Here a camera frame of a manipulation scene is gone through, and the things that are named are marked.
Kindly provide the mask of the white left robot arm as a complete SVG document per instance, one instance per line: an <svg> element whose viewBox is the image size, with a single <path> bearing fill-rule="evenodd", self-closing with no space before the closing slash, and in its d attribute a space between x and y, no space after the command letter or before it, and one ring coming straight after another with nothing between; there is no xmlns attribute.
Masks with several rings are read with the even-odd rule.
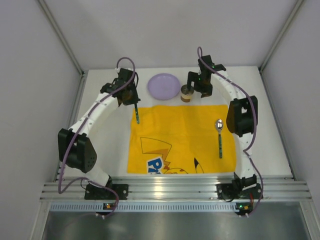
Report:
<svg viewBox="0 0 320 240"><path fill-rule="evenodd" d="M120 105L134 105L140 101L134 70L119 68L117 77L106 83L85 114L70 128L62 128L57 135L61 173L65 167L79 170L83 179L98 188L111 188L112 178L99 166L98 155L90 139L98 132L102 123Z"/></svg>

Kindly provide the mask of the metal cup with brown base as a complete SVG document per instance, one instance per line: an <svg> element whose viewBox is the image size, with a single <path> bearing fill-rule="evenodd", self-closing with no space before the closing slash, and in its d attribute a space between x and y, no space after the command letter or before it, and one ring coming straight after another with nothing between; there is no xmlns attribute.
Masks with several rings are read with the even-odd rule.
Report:
<svg viewBox="0 0 320 240"><path fill-rule="evenodd" d="M180 99L185 103L191 101L193 94L194 88L192 86L188 87L187 84L183 85L180 89Z"/></svg>

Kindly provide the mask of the black left arm base bracket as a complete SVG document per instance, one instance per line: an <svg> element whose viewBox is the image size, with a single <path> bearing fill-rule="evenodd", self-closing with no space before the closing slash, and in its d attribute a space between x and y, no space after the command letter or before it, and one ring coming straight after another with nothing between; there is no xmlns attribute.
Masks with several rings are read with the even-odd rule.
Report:
<svg viewBox="0 0 320 240"><path fill-rule="evenodd" d="M119 200L127 200L129 193L128 184L113 184L111 188ZM116 195L109 190L88 184L85 189L85 200L116 200Z"/></svg>

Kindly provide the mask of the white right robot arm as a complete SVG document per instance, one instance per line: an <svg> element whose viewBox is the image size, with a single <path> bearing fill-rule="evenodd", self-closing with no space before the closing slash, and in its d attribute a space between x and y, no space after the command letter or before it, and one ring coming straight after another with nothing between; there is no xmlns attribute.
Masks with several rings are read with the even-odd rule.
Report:
<svg viewBox="0 0 320 240"><path fill-rule="evenodd" d="M236 167L233 172L233 188L237 192L257 186L257 176L250 162L249 149L253 146L258 125L258 99L248 96L237 84L222 72L227 69L222 64L215 64L210 55L198 58L199 72L190 71L187 82L181 87L181 97L190 100L194 92L202 98L210 97L213 90L223 96L229 103L224 124L233 134L236 149Z"/></svg>

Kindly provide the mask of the black right arm base bracket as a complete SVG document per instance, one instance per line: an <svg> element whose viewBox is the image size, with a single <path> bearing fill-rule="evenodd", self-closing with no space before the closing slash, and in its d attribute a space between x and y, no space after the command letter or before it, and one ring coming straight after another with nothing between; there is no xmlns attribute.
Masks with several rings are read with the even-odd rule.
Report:
<svg viewBox="0 0 320 240"><path fill-rule="evenodd" d="M261 193L261 185L246 189L236 190L231 183L221 183L216 185L217 195L219 200L226 202L232 202L233 200L250 200L253 197L254 200L258 200Z"/></svg>

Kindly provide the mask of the yellow cartoon print cloth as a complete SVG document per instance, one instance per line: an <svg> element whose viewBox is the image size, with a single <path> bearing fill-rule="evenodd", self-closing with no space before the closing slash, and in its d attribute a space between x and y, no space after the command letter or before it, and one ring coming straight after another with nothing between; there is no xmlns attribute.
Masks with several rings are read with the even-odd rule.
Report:
<svg viewBox="0 0 320 240"><path fill-rule="evenodd" d="M216 120L226 120L226 105L156 105L139 110L131 121L129 174L179 175L232 173L236 146L227 127L221 131L219 158Z"/></svg>

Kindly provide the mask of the spoon with teal handle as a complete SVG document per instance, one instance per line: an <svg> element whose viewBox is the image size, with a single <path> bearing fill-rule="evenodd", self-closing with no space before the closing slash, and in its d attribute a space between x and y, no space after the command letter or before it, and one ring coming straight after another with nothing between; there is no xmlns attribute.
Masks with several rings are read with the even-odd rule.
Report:
<svg viewBox="0 0 320 240"><path fill-rule="evenodd" d="M223 148L222 148L222 129L223 129L223 121L221 119L217 119L215 122L215 128L218 132L218 150L219 150L219 158L223 158Z"/></svg>

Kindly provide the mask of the purple plastic plate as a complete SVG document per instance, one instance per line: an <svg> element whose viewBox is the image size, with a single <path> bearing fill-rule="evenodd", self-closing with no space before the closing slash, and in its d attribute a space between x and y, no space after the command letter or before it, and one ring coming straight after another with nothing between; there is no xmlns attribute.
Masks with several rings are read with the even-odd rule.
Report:
<svg viewBox="0 0 320 240"><path fill-rule="evenodd" d="M147 83L149 94L156 100L166 101L174 98L181 89L179 79L170 73L152 76Z"/></svg>

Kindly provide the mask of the fork with teal handle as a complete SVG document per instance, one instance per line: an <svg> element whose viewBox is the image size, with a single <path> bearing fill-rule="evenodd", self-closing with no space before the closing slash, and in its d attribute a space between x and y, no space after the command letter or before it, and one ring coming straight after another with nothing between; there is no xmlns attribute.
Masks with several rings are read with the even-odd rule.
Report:
<svg viewBox="0 0 320 240"><path fill-rule="evenodd" d="M140 124L139 109L138 109L137 103L134 104L134 110L135 110L136 123Z"/></svg>

